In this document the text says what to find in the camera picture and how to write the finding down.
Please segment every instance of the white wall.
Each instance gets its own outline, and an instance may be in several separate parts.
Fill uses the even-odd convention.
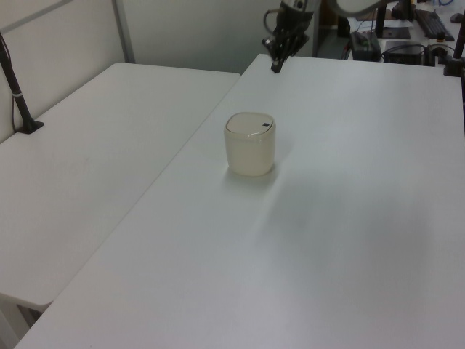
[[[4,38],[34,118],[108,66],[124,61],[111,0],[73,0]],[[0,71],[0,142],[12,134],[10,103]]]
[[[118,5],[136,63],[243,73],[257,54],[267,53],[263,14],[280,0],[118,0]],[[299,54],[311,56],[312,42]]]

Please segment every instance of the electronic device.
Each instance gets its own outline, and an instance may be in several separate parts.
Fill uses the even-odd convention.
[[[419,42],[388,41],[384,51],[384,62],[421,65],[423,50]]]
[[[354,60],[378,62],[381,59],[381,47],[373,32],[350,34],[350,48]]]
[[[436,12],[417,9],[415,16],[426,37],[438,39],[438,35],[445,34],[446,41],[454,41],[452,34],[446,29]]]
[[[464,15],[461,14],[461,13],[454,13],[451,17],[450,17],[450,21],[452,23],[462,23],[462,20],[464,18]]]

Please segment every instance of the monitor stand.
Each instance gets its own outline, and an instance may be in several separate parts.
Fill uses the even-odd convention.
[[[376,17],[375,33],[378,39],[409,39],[408,28],[384,28],[384,18],[386,17],[386,5],[378,8]]]

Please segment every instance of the white table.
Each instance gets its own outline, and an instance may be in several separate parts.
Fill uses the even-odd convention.
[[[115,64],[0,145],[0,298],[43,310],[238,80]]]
[[[240,111],[264,177],[227,169]],[[464,348],[464,212],[460,79],[260,55],[17,349]]]

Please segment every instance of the cable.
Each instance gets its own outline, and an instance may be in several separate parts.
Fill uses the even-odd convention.
[[[270,33],[271,35],[275,35],[275,33],[270,29],[270,27],[268,26],[268,23],[267,23],[267,17],[270,13],[275,13],[275,12],[280,12],[281,9],[269,9],[268,11],[266,11],[264,13],[264,16],[263,16],[263,25],[264,25],[264,28],[267,30],[268,33]]]
[[[449,0],[448,2],[442,2],[442,0],[439,0],[439,6],[447,6],[453,3],[453,0]]]
[[[447,48],[451,49],[451,50],[454,51],[454,52],[456,51],[456,49],[454,49],[454,48],[452,48],[452,47],[450,47],[450,46],[448,46],[448,45],[444,45],[444,44],[433,44],[433,45],[429,45],[429,47],[433,47],[433,46],[447,47]]]
[[[299,29],[299,25],[301,23],[301,21],[304,19],[304,16],[305,16],[305,11],[307,10],[307,5],[308,5],[308,1],[309,0],[304,0],[304,6],[302,7],[302,14],[299,18],[299,22],[296,24],[296,26],[294,27],[294,29],[289,33],[287,34],[288,36],[294,34],[297,29]],[[282,12],[283,11],[283,8],[279,8],[279,9],[269,9],[268,11],[265,12],[264,16],[263,16],[263,25],[264,25],[264,28],[267,30],[268,33],[270,33],[271,35],[275,35],[275,32],[272,31],[270,29],[270,27],[268,26],[268,23],[267,23],[267,17],[270,13],[276,13],[276,12]]]
[[[373,11],[373,15],[371,16],[371,29],[370,32],[373,33],[373,21],[375,20],[375,11]]]
[[[11,62],[11,61],[12,61],[12,57],[9,55],[9,50],[8,50],[7,43],[5,42],[5,39],[3,39],[3,36],[2,36],[1,33],[0,33],[0,41],[1,41],[1,44],[3,45],[3,47],[5,48],[5,50],[7,51],[8,60]]]
[[[356,31],[358,31],[358,30],[360,29],[360,27],[362,26],[362,24],[363,24],[364,22],[366,22],[366,20],[363,20],[363,21],[361,22],[361,24],[359,24],[359,26],[358,26],[358,28],[357,28]]]
[[[13,132],[16,133],[16,127],[15,127],[15,98],[12,96],[12,127],[13,127]]]
[[[397,50],[399,50],[399,49],[406,49],[406,48],[408,48],[408,47],[423,47],[423,52],[424,52],[424,50],[426,49],[426,46],[421,45],[421,44],[399,45],[399,46],[391,47],[390,49],[387,49],[386,51],[384,51],[383,53],[381,53],[381,56],[383,57],[386,53],[390,53],[390,52],[393,52],[393,51],[397,51]]]

